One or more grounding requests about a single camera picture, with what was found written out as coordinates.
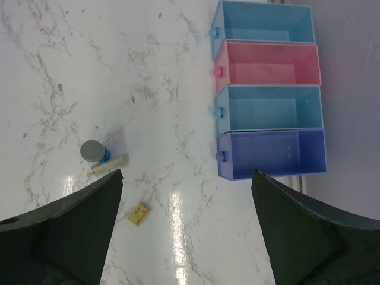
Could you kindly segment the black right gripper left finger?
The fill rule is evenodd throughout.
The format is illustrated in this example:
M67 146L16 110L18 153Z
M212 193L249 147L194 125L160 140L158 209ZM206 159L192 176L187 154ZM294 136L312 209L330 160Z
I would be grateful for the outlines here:
M1 284L100 284L122 196L117 169L1 221Z

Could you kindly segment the blue glue stick grey cap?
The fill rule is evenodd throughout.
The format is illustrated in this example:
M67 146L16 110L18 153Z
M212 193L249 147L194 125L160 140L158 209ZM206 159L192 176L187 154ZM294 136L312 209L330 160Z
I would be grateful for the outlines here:
M88 162L104 163L110 159L110 151L96 140L87 140L80 147L81 157Z

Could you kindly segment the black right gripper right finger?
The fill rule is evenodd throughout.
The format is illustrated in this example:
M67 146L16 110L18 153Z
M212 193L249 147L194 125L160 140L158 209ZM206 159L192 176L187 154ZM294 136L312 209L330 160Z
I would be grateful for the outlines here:
M252 197L276 284L379 284L379 220L255 170Z

